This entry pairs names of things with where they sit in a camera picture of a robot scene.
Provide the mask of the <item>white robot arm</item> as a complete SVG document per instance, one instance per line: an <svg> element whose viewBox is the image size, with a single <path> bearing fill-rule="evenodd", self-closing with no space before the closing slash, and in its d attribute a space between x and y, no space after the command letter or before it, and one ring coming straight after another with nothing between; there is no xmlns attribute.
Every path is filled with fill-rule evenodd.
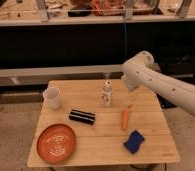
<svg viewBox="0 0 195 171"><path fill-rule="evenodd" d="M152 69L154 57L141 51L122 64L126 87L130 91L145 85L161 97L195 117L195 85L166 76Z"/></svg>

